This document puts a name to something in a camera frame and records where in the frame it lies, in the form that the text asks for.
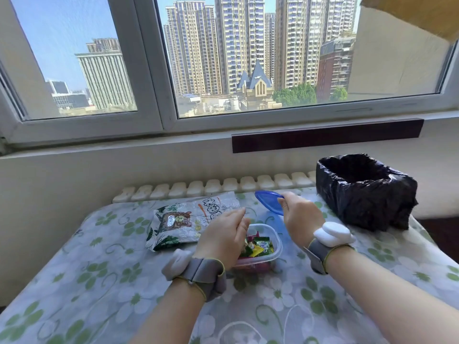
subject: dark floor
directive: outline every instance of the dark floor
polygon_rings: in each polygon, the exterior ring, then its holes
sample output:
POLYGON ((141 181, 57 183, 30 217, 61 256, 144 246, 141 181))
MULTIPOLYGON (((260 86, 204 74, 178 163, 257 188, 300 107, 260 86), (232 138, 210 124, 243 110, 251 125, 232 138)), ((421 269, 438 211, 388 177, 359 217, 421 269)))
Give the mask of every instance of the dark floor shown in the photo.
POLYGON ((459 217, 419 220, 440 250, 459 263, 459 217))

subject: red brick building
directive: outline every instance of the red brick building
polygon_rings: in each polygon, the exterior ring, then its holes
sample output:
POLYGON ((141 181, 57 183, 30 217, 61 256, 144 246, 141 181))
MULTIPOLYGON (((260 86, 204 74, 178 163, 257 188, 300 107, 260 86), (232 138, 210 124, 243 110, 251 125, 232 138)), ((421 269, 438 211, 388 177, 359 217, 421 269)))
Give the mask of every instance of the red brick building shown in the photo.
POLYGON ((329 101, 336 88, 347 90, 351 75, 355 37, 337 38, 320 48, 317 80, 317 102, 329 101))

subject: trash bin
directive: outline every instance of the trash bin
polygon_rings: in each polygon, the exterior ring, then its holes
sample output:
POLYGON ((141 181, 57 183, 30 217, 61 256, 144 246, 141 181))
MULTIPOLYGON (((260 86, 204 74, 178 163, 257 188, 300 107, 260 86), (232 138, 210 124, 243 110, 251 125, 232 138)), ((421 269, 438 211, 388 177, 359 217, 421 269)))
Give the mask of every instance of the trash bin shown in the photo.
POLYGON ((317 193, 346 224, 370 231, 408 229, 418 183, 366 154, 319 159, 317 193))

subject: window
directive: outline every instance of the window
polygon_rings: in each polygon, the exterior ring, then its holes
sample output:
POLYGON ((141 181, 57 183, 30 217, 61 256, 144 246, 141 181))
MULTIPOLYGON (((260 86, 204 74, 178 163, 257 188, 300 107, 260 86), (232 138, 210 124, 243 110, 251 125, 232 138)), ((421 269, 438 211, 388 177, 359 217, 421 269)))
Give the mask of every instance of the window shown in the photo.
POLYGON ((0 0, 1 135, 46 144, 459 104, 455 46, 360 0, 309 1, 0 0))

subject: blue pointed roof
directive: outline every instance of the blue pointed roof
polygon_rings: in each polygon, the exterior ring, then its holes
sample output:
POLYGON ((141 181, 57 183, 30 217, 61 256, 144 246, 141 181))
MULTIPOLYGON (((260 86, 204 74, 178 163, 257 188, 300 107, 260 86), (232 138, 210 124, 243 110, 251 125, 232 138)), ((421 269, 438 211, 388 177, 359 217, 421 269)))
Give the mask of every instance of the blue pointed roof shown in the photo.
POLYGON ((266 87, 267 87, 267 88, 271 88, 271 80, 269 80, 269 79, 266 77, 266 75, 264 74, 263 69, 261 68, 260 61, 257 60, 257 62, 255 63, 255 67, 254 67, 254 69, 253 69, 253 72, 252 72, 252 77, 251 77, 251 79, 250 79, 250 86, 249 86, 248 88, 249 88, 249 89, 254 89, 256 83, 257 83, 260 79, 263 80, 263 82, 266 83, 266 87))
POLYGON ((242 86, 244 85, 244 82, 246 83, 246 86, 249 85, 249 82, 250 82, 249 76, 247 75, 247 72, 245 71, 242 73, 242 77, 240 78, 240 81, 237 87, 242 88, 242 86))

